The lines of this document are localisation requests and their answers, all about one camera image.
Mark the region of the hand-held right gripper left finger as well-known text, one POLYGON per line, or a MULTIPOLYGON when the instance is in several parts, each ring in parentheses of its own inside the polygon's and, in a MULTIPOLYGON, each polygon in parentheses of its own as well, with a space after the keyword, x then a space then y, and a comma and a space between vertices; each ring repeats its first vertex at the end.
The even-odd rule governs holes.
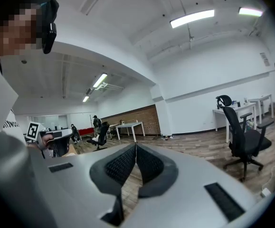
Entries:
POLYGON ((30 150, 37 184, 57 228, 131 228, 122 187, 135 166, 135 144, 43 159, 30 150))

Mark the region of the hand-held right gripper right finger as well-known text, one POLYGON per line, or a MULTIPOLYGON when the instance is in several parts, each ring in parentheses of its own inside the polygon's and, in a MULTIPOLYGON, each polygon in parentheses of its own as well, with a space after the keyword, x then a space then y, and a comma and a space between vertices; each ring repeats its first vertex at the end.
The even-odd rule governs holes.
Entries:
POLYGON ((210 162, 146 144, 136 145, 143 185, 125 228, 247 227, 252 193, 210 162))

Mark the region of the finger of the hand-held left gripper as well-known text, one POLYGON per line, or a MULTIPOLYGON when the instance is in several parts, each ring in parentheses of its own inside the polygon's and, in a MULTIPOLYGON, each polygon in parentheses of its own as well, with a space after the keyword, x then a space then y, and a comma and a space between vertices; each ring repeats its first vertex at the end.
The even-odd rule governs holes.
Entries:
POLYGON ((53 131, 53 156, 61 157, 69 151, 69 140, 73 136, 72 129, 53 131))

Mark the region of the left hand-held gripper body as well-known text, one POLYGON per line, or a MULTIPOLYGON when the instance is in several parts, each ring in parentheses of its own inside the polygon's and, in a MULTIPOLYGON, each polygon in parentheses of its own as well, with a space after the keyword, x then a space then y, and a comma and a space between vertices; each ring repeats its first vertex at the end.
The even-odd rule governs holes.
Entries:
POLYGON ((28 147, 34 147, 41 151, 44 158, 52 158, 53 157, 53 151, 50 151, 49 148, 44 148, 44 145, 42 143, 42 136, 45 134, 50 134, 46 131, 45 127, 36 122, 30 122, 28 126, 28 131, 26 134, 26 138, 31 140, 28 144, 28 147))

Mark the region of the person's left hand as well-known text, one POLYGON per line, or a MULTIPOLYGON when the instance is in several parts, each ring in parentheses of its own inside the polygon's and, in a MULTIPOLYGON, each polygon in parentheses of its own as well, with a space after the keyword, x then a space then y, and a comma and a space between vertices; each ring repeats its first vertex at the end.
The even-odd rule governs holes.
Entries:
POLYGON ((48 148, 51 145, 51 142, 54 140, 54 137, 52 134, 45 134, 42 136, 42 143, 44 145, 44 148, 48 148))

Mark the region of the red sofa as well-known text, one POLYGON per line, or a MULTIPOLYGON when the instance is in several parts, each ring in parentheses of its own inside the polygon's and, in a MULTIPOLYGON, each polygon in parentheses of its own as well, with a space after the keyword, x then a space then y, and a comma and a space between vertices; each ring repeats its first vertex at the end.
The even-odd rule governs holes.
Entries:
POLYGON ((78 133, 81 137, 87 137, 87 136, 94 136, 94 129, 91 128, 85 128, 85 129, 79 129, 78 133))

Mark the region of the black mesh office chair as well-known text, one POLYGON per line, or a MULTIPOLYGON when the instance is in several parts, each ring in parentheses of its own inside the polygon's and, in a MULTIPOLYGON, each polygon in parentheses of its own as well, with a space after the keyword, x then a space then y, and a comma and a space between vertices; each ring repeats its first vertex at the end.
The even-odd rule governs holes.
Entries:
POLYGON ((101 132, 98 135, 99 138, 98 138, 97 142, 93 141, 92 139, 87 140, 88 143, 96 146, 95 151, 100 151, 100 150, 106 149, 106 147, 101 148, 101 146, 104 146, 107 142, 106 135, 107 135, 107 132, 109 130, 109 126, 110 125, 109 125, 108 122, 103 122, 102 123, 101 132))
MULTIPOLYGON (((217 106, 219 108, 230 106, 232 103, 231 98, 227 95, 217 96, 216 100, 217 106)), ((241 182, 245 181, 248 164, 258 166, 259 171, 263 169, 264 165, 254 160, 253 157, 257 157, 260 151, 263 151, 272 145, 272 142, 265 137, 265 133, 267 127, 271 126, 274 123, 274 119, 269 119, 257 125, 257 129, 260 129, 261 132, 257 130, 250 130, 246 132, 246 114, 244 114, 243 116, 243 124, 239 123, 238 117, 236 117, 234 113, 231 113, 227 116, 232 136, 232 141, 229 144, 229 148, 231 150, 232 156, 237 157, 238 159, 229 162, 223 166, 223 168, 226 169, 228 166, 243 163, 244 174, 243 177, 240 179, 241 182)))

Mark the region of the white table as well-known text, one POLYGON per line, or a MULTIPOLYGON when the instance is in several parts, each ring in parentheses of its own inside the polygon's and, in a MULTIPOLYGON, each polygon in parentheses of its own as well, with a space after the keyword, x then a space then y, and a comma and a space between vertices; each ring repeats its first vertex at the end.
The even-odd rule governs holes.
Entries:
POLYGON ((132 122, 132 123, 124 123, 124 124, 117 125, 117 126, 116 126, 116 132, 117 132, 118 140, 120 140, 119 128, 126 128, 126 129, 127 129, 127 134, 128 134, 128 135, 130 135, 130 134, 129 134, 129 128, 131 128, 132 135, 133 135, 133 139, 134 139, 134 142, 136 143, 137 140, 136 140, 134 128, 135 128, 136 126, 139 126, 139 125, 142 127, 142 134, 143 134, 143 136, 145 136, 145 131, 144 131, 143 122, 132 122))

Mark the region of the white desk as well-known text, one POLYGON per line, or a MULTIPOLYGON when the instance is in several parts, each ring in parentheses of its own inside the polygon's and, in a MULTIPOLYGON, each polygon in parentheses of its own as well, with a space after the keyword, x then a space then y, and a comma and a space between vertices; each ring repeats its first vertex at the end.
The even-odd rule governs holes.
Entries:
POLYGON ((253 128, 254 130, 257 127, 257 123, 256 123, 256 104, 255 103, 248 103, 247 105, 244 106, 236 106, 236 107, 231 107, 231 106, 227 106, 224 108, 219 108, 219 109, 213 109, 213 116, 214 116, 214 124, 215 124, 215 131, 218 131, 218 114, 222 115, 224 117, 225 120, 225 126, 226 126, 226 139, 225 142, 229 143, 229 121, 227 116, 230 115, 231 113, 234 113, 236 115, 236 117, 238 117, 238 113, 240 113, 241 111, 246 111, 246 110, 250 110, 249 114, 246 114, 245 118, 247 120, 247 117, 250 116, 250 119, 253 120, 253 128))
POLYGON ((273 100, 272 100, 272 94, 266 94, 266 95, 262 95, 258 98, 251 98, 248 101, 250 103, 255 103, 257 108, 258 108, 258 112, 259 112, 259 123, 262 123, 262 119, 265 116, 265 112, 264 112, 264 101, 269 100, 270 101, 270 113, 271 113, 271 118, 274 118, 274 104, 273 104, 273 100))

